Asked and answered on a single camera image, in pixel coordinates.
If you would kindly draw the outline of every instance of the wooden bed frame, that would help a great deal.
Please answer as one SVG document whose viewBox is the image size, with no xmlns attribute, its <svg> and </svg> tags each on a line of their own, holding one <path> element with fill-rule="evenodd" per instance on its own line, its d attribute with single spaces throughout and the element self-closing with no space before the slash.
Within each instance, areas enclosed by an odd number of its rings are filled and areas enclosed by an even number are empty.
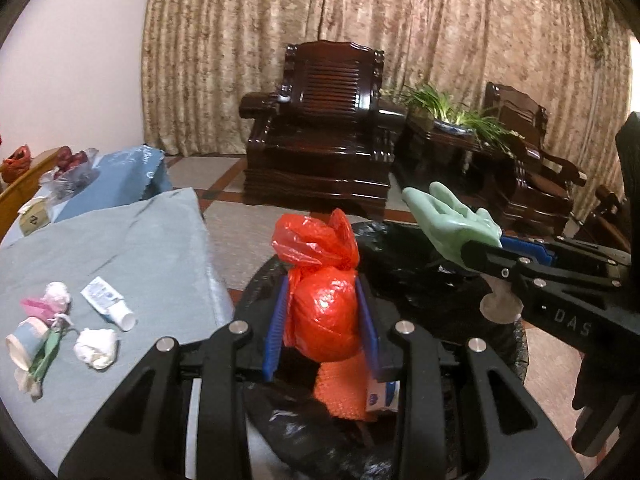
<svg viewBox="0 0 640 480">
<path fill-rule="evenodd" d="M 0 240 L 18 218 L 18 209 L 28 202 L 40 187 L 38 180 L 42 174 L 55 167 L 59 150 L 60 148 L 53 148 L 36 156 L 31 161 L 29 171 L 0 193 Z"/>
</svg>

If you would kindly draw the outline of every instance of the toothpaste tube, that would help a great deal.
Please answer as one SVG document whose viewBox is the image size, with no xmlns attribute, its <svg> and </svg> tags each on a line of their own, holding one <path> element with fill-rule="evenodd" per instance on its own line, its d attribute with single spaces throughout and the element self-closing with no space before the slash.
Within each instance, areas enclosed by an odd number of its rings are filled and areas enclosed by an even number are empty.
<svg viewBox="0 0 640 480">
<path fill-rule="evenodd" d="M 136 324 L 136 317 L 122 295 L 100 276 L 93 279 L 80 294 L 98 314 L 115 323 L 124 332 L 128 332 Z"/>
</svg>

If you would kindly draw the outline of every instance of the bag of food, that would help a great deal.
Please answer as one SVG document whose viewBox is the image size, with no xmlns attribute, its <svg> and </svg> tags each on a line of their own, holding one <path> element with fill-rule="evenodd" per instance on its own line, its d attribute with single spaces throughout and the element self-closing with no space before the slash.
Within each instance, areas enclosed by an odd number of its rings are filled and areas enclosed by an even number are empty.
<svg viewBox="0 0 640 480">
<path fill-rule="evenodd" d="M 89 148 L 73 154 L 71 148 L 63 146 L 56 156 L 56 167 L 40 177 L 40 185 L 49 191 L 50 205 L 69 200 L 98 178 L 94 168 L 98 150 Z"/>
<path fill-rule="evenodd" d="M 31 150 L 25 144 L 24 146 L 20 146 L 9 158 L 6 158 L 2 162 L 2 180 L 7 184 L 11 184 L 17 180 L 19 176 L 29 171 L 30 167 Z"/>
<path fill-rule="evenodd" d="M 360 349 L 355 279 L 360 259 L 351 224 L 340 210 L 328 224 L 286 214 L 271 242 L 289 271 L 284 344 L 316 362 L 334 362 Z"/>
</svg>

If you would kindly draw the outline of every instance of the pink tissue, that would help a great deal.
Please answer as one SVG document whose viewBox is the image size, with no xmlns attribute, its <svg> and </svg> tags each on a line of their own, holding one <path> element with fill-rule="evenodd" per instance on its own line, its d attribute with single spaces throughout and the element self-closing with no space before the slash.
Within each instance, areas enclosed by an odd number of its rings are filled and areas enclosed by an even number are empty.
<svg viewBox="0 0 640 480">
<path fill-rule="evenodd" d="M 66 310 L 59 304 L 53 302 L 47 303 L 46 301 L 36 300 L 35 298 L 25 298 L 24 300 L 20 300 L 20 304 L 28 317 L 37 317 L 48 326 L 52 325 L 56 314 L 60 314 Z"/>
</svg>

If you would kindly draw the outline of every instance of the white wall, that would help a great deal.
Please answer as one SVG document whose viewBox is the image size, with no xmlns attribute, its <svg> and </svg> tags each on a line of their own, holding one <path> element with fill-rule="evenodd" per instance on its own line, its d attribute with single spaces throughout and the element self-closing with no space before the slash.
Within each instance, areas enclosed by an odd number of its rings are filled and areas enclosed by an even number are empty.
<svg viewBox="0 0 640 480">
<path fill-rule="evenodd" d="M 31 0 L 0 49 L 0 156 L 143 141 L 146 0 Z"/>
<path fill-rule="evenodd" d="M 631 37 L 631 106 L 633 112 L 640 112 L 640 43 Z"/>
</svg>

